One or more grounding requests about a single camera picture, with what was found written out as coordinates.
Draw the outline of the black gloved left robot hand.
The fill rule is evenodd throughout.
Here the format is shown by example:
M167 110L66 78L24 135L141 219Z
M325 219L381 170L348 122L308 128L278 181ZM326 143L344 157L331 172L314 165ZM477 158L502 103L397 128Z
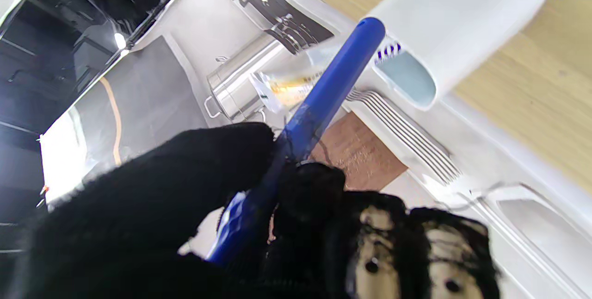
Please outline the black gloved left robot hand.
M218 267L179 249L268 171L274 134L184 131L98 176L30 225L10 299L499 299L488 229L346 174L290 163L257 238Z

